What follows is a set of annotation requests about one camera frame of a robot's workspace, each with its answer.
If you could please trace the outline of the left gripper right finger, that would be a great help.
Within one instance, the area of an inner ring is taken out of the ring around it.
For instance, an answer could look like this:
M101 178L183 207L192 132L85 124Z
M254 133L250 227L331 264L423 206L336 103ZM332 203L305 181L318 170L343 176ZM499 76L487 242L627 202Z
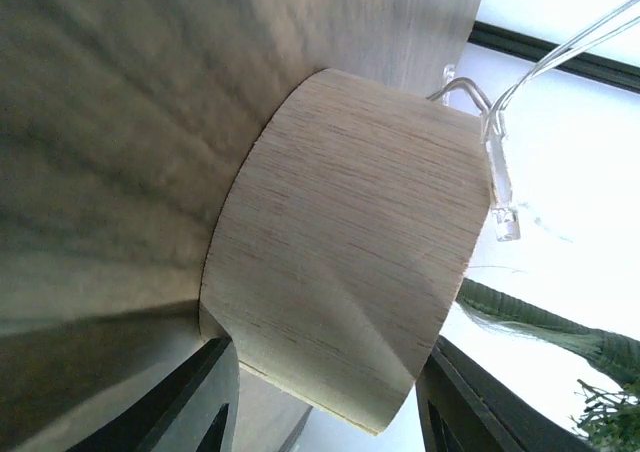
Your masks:
M438 341L416 382L427 451L591 451L449 341Z

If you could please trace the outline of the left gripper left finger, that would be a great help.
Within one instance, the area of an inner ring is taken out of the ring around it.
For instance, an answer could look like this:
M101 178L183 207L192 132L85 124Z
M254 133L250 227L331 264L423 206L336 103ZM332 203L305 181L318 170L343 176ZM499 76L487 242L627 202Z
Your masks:
M228 337L208 341L73 451L230 451L239 361Z

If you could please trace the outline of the small green christmas tree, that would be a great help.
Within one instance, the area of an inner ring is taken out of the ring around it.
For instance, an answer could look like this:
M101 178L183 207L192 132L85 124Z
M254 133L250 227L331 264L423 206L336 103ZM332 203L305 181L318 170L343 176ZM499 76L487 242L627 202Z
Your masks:
M325 69L254 142L200 302L240 365L370 433L404 404L485 221L520 236L498 118Z

